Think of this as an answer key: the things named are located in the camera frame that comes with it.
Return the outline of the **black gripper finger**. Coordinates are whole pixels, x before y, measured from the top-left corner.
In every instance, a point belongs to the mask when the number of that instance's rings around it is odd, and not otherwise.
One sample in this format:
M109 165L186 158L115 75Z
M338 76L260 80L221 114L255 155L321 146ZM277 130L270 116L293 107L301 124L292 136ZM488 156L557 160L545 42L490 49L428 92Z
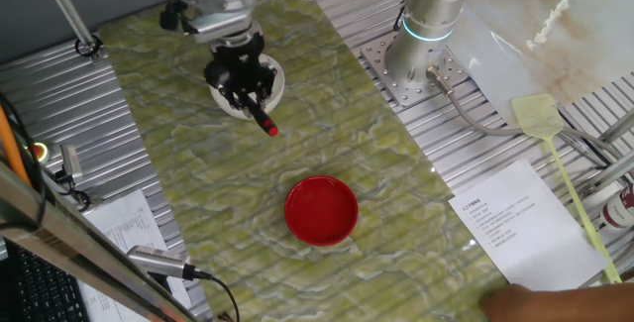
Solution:
M231 85L222 85L220 87L220 93L231 107L237 110L244 110L247 108L245 100L246 94L242 93L240 90L236 91Z
M268 102L272 100L273 85L274 85L273 77L266 77L257 82L255 93L256 93L256 100L258 104L266 105Z

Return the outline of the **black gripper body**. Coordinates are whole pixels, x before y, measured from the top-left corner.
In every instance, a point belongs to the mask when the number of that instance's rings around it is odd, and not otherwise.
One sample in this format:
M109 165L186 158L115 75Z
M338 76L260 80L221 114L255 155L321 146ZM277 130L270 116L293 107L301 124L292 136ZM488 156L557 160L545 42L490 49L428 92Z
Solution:
M264 37L255 33L244 45L220 46L212 52L213 59L204 69L206 81L220 91L222 85L231 85L242 93L255 93L256 84L276 71L260 62L264 50Z

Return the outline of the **person's right hand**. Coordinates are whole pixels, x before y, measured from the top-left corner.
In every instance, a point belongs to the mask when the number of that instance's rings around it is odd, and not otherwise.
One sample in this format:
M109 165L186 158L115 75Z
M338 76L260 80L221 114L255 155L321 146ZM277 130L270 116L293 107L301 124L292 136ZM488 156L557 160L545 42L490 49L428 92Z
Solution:
M539 319L534 302L533 291L511 284L485 293L479 309L489 322L530 322Z

